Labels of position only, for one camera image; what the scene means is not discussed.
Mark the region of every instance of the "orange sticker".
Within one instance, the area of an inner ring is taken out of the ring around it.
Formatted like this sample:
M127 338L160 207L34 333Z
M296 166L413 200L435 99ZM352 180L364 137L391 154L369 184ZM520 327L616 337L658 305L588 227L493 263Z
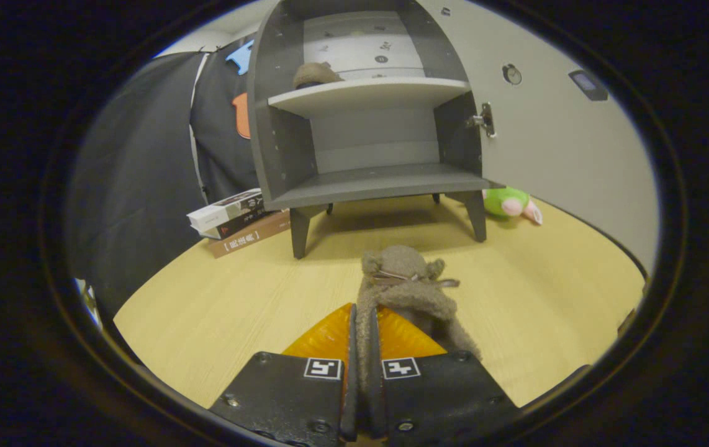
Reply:
M247 113L247 93L241 93L233 98L236 107L236 131L242 138L250 139L250 116Z

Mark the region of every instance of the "black fabric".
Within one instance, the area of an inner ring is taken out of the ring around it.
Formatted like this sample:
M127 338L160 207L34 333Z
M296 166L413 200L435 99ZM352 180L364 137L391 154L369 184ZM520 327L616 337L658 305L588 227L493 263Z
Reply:
M88 131L65 206L68 260L110 317L199 241L186 214L204 206L189 136L201 53L152 60Z
M232 104L246 93L247 74L239 76L238 65L225 60L253 37L250 34L210 54L197 80L192 130L209 203L258 187L250 140L238 134Z

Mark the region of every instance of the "plush toy ear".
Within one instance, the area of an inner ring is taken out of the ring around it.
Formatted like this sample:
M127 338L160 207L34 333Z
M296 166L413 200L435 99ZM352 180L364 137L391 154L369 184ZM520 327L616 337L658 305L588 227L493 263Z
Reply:
M363 273L375 274L382 269L382 257L375 252L367 251L363 255Z
M431 263L426 264L426 277L434 281L437 277L442 274L443 269L446 268L446 263L443 260L434 260Z

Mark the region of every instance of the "wooden table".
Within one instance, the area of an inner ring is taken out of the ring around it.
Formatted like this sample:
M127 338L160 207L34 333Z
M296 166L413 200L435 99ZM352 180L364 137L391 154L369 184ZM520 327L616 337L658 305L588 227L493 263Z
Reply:
M483 364L524 405L593 363L638 305L644 280L610 240L537 201L544 225L487 220L476 243L465 206L431 196L335 204L315 216L307 255L290 232L215 260L203 241L142 286L114 317L156 376L203 407L256 351L280 353L329 312L354 302L360 257L392 244L442 258L446 293Z

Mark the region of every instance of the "stack of books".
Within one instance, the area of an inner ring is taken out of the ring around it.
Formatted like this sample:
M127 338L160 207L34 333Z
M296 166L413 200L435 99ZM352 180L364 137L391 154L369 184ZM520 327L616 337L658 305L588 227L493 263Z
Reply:
M189 225L208 244L215 258L250 246L291 227L289 211L266 211L261 189L250 189L187 214Z

